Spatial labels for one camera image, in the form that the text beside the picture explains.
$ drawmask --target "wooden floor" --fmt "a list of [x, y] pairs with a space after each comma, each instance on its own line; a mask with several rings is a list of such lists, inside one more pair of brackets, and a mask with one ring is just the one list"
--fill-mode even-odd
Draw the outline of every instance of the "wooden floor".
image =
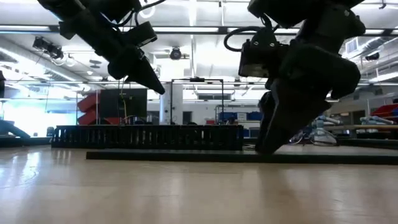
[[0, 223], [398, 223], [396, 166], [84, 158], [0, 149]]

